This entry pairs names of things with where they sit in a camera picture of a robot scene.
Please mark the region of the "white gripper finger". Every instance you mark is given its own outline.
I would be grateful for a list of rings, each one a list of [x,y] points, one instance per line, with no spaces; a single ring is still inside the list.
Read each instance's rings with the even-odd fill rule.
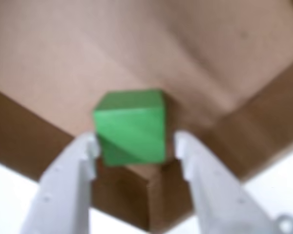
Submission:
[[[175,154],[203,234],[279,234],[281,230],[241,187],[239,180],[201,141],[175,133]]]
[[[94,132],[74,138],[39,179],[22,234],[88,234],[91,184],[97,177]]]

